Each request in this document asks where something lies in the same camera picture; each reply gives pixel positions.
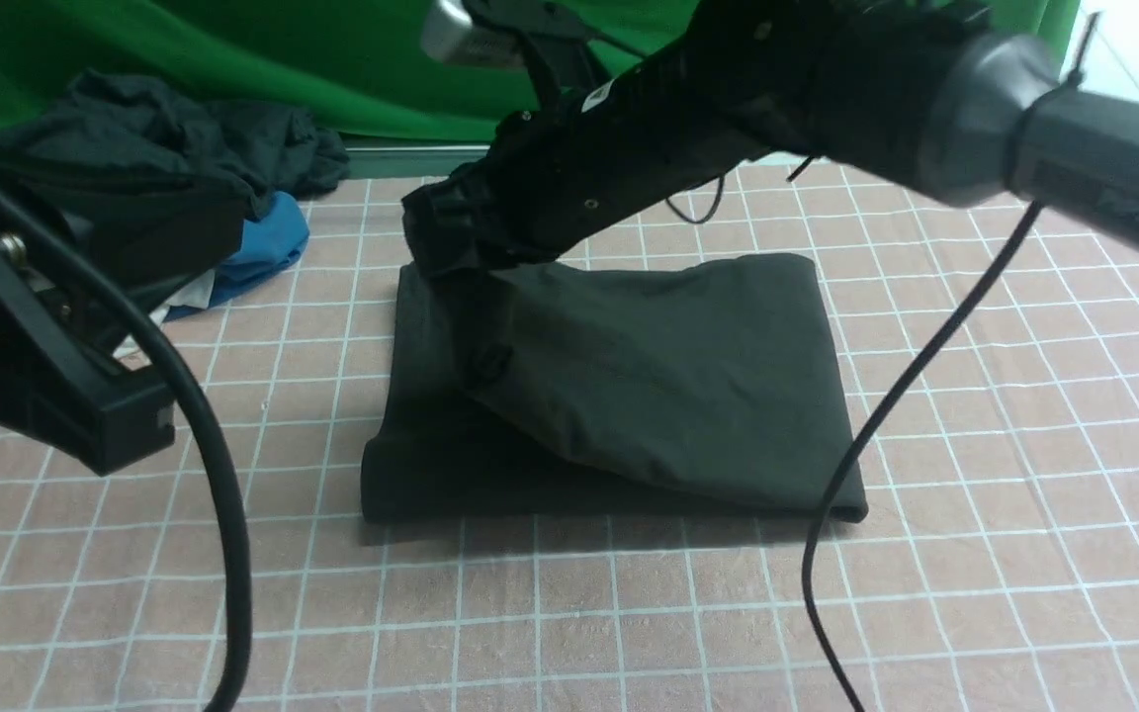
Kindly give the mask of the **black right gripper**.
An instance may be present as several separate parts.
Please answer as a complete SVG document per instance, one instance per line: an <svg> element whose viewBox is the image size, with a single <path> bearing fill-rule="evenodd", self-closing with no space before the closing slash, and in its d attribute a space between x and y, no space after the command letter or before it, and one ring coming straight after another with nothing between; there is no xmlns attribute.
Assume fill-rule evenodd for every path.
<svg viewBox="0 0 1139 712"><path fill-rule="evenodd" d="M483 158L402 202L408 248L470 382L500 378L511 355L498 271L554 262L778 144L767 41L677 40L616 77L584 40L519 49L539 108L503 118Z"/></svg>

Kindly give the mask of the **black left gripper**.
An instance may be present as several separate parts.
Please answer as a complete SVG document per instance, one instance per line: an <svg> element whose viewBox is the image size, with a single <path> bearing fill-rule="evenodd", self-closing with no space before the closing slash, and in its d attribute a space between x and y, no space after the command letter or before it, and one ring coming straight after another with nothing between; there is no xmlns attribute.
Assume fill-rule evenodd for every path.
<svg viewBox="0 0 1139 712"><path fill-rule="evenodd" d="M216 180L0 149L0 427L108 475L171 447L181 406L231 477L212 406L146 316L239 247L243 216Z"/></svg>

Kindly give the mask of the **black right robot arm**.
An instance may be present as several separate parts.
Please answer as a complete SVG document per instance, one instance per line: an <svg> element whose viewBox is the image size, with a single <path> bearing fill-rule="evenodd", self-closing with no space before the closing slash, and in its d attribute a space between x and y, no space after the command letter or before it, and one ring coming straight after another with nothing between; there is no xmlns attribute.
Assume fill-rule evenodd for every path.
<svg viewBox="0 0 1139 712"><path fill-rule="evenodd" d="M775 152L858 167L952 208L1007 193L1139 249L1139 103L1085 93L981 1L700 1L682 36L613 72L552 1L434 1L425 54L521 69L538 105L487 153L407 195L417 271L466 371L509 360L493 271L548 263Z"/></svg>

